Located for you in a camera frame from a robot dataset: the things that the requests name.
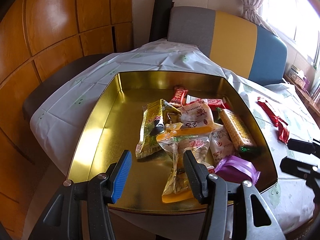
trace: window sill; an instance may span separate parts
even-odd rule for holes
[[[292,39],[290,39],[287,35],[285,35],[283,32],[281,32],[280,30],[278,30],[276,27],[270,25],[275,31],[276,33],[279,35],[280,39],[286,43],[288,43],[291,47],[293,47],[305,60],[306,62],[308,62],[312,67],[314,66],[313,62],[309,62],[308,61],[308,55],[301,53],[300,52],[300,48],[297,46],[297,44],[295,43],[295,41],[293,41]]]

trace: red candy wrapper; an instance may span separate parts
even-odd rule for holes
[[[188,93],[188,90],[183,87],[174,87],[174,96],[169,102],[170,105],[174,106],[175,108],[182,106],[182,101],[184,96]]]
[[[221,109],[230,109],[225,99],[201,99],[187,95],[186,104],[190,105],[196,101],[205,101],[212,111],[217,111],[217,107]]]
[[[270,117],[273,125],[275,127],[278,127],[279,140],[284,143],[288,143],[289,130],[287,127],[287,122],[275,114],[276,111],[274,110],[274,108],[264,98],[258,97],[258,105],[261,106],[266,114]]]
[[[279,140],[288,143],[289,140],[289,130],[286,123],[282,122],[282,120],[278,121],[278,132],[279,132]]]

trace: window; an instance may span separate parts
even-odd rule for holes
[[[320,18],[308,0],[264,0],[260,14],[280,38],[316,66],[320,50]]]

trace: purple candy package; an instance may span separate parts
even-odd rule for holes
[[[250,180],[254,185],[257,183],[260,171],[257,171],[251,162],[243,160],[233,155],[223,158],[214,172],[225,181],[242,183]]]

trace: metal screw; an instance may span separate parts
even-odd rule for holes
[[[245,180],[245,181],[243,182],[243,185],[246,186],[246,187],[251,187],[251,186],[252,186],[252,182],[249,181],[249,180]]]
[[[71,181],[70,179],[67,179],[67,180],[65,180],[65,181],[63,182],[63,185],[64,185],[65,187],[69,187],[71,184],[72,184],[72,181]]]
[[[209,174],[208,177],[209,177],[209,179],[217,179],[218,175],[217,174]]]
[[[98,175],[98,179],[105,179],[107,177],[107,175],[105,173],[100,173]]]

